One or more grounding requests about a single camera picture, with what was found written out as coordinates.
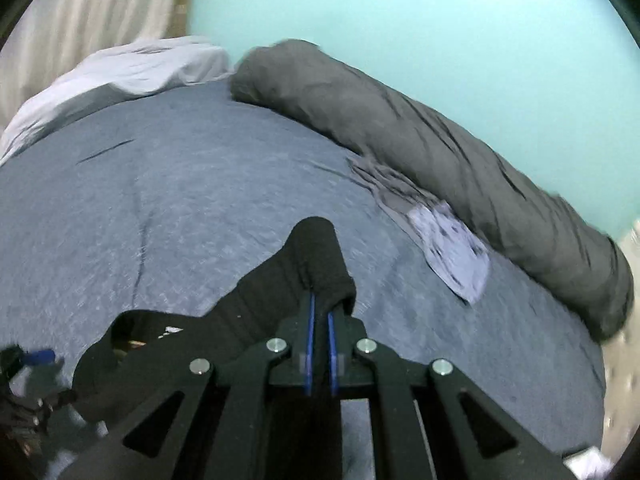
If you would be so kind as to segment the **black garment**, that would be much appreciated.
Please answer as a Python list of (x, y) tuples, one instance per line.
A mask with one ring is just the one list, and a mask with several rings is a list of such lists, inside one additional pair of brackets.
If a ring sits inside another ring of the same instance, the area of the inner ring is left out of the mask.
[(122, 312), (76, 366), (75, 410), (87, 422), (117, 425), (192, 360), (226, 364), (273, 337), (298, 313), (304, 292), (314, 293), (319, 318), (355, 307), (355, 281), (325, 218), (299, 221), (280, 250), (201, 316)]

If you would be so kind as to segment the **small light blue cloth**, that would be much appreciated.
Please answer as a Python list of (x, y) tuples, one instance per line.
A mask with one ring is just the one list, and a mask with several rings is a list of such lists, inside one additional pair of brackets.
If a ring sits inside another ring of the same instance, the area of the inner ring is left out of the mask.
[(416, 205), (407, 219), (432, 271), (467, 304), (480, 300), (490, 273), (485, 244), (444, 202)]

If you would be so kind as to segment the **cream tufted headboard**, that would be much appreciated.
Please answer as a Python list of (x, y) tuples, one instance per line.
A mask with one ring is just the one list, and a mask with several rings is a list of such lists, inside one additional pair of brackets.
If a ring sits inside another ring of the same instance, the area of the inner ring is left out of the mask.
[(603, 346), (606, 393), (602, 452), (614, 462), (639, 429), (639, 221), (620, 241), (634, 279), (634, 300), (623, 329)]

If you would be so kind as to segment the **dark grey rolled duvet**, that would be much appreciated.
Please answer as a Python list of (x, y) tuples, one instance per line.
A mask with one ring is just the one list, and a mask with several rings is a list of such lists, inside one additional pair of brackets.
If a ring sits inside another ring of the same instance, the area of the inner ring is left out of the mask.
[(468, 130), (304, 40), (251, 50), (232, 98), (269, 108), (403, 174), (573, 310), (597, 342), (634, 304), (622, 250)]

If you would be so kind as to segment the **blue patterned bed sheet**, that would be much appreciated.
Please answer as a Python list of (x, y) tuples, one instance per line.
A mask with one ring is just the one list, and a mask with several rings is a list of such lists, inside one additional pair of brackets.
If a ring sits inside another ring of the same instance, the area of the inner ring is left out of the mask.
[(553, 453), (600, 446), (605, 369), (582, 319), (494, 248), (480, 300), (460, 299), (360, 176), (370, 162), (225, 81), (72, 122), (1, 169), (1, 340), (53, 349), (67, 386), (117, 315), (201, 316), (321, 217), (372, 339), (450, 361)]

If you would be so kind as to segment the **light grey pillow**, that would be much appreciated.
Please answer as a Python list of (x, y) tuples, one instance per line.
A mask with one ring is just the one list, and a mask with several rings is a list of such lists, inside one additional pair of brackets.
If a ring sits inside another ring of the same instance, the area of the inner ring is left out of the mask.
[(1, 135), (1, 162), (55, 130), (109, 106), (227, 78), (226, 49), (193, 36), (99, 50), (28, 99)]

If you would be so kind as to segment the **beige curtain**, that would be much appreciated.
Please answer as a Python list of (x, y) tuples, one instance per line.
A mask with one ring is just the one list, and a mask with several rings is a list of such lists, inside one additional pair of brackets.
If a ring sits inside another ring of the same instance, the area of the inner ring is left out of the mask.
[(1, 125), (96, 51), (183, 36), (189, 0), (32, 0), (1, 47)]

